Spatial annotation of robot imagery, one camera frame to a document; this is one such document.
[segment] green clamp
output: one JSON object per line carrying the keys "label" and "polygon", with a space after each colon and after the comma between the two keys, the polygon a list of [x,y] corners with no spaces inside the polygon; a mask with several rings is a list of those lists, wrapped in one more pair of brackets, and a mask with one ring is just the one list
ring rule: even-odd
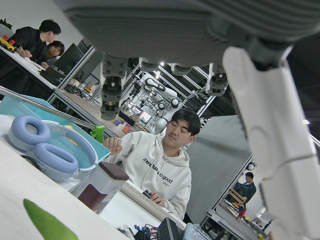
{"label": "green clamp", "polygon": [[104,142],[104,131],[106,129],[106,126],[96,126],[94,125],[94,129],[92,130],[91,137],[93,137],[94,139],[96,139],[99,143],[103,143]]}

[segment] laptop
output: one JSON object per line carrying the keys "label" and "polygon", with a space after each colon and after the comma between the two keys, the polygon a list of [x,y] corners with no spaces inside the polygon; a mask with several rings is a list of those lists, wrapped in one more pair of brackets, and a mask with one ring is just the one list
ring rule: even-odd
{"label": "laptop", "polygon": [[60,82],[65,78],[65,75],[61,74],[51,66],[48,66],[46,70],[41,70],[40,75],[44,77],[52,85],[58,86]]}

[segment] blue headphones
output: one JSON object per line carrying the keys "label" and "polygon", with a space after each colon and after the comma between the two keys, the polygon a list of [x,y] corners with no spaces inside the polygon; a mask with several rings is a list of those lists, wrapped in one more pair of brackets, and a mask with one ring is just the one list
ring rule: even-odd
{"label": "blue headphones", "polygon": [[[27,125],[33,126],[37,133],[29,132]],[[79,168],[77,159],[66,150],[47,143],[51,138],[51,131],[69,138],[87,156],[90,167]],[[53,180],[68,178],[83,179],[88,176],[98,164],[98,155],[93,146],[78,132],[58,122],[40,120],[33,116],[17,116],[8,132],[12,144],[31,156],[37,167]]]}

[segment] teal tray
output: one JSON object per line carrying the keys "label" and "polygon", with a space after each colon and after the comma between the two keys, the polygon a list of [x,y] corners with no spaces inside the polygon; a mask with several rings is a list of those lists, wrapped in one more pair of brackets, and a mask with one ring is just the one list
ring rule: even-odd
{"label": "teal tray", "polygon": [[[25,96],[25,97],[53,108],[51,104],[49,104],[47,101],[43,99],[31,97],[31,96]],[[15,117],[20,115],[28,115],[28,116],[33,116],[42,120],[55,121],[55,122],[58,122],[60,125],[70,125],[73,128],[73,130],[81,134],[93,146],[98,156],[99,162],[101,162],[111,153],[106,147],[104,147],[101,143],[99,143],[97,140],[91,137],[88,133],[86,133],[83,129],[81,129],[78,125],[76,125],[72,121],[62,118],[60,116],[54,115],[50,112],[42,110],[41,108],[35,105],[32,105],[27,102],[23,102],[13,97],[5,96],[3,98],[3,100],[0,103],[0,114],[12,115]],[[52,133],[51,139],[49,141],[50,144],[56,145],[68,151],[70,154],[72,154],[78,160],[80,168],[90,167],[90,162],[80,147],[73,144],[70,140],[60,135],[58,132],[51,132],[51,133]]]}

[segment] man's hand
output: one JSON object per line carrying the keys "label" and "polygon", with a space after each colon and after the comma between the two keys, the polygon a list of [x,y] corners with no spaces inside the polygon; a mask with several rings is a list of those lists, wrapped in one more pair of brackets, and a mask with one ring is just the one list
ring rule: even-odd
{"label": "man's hand", "polygon": [[46,63],[45,61],[40,63],[41,67],[43,67],[44,69],[47,69],[49,67],[48,63]]}
{"label": "man's hand", "polygon": [[17,52],[18,54],[20,54],[20,56],[23,57],[23,58],[31,58],[31,57],[32,57],[31,52],[28,51],[28,50],[24,50],[22,47],[20,47],[19,49],[17,49],[16,52]]}
{"label": "man's hand", "polygon": [[122,151],[122,140],[118,137],[110,137],[104,140],[103,146],[111,151],[111,155],[117,155]]}
{"label": "man's hand", "polygon": [[150,197],[151,201],[154,201],[157,205],[161,206],[161,207],[166,207],[166,202],[163,198],[161,198],[160,194],[152,191],[151,192],[151,197]]}

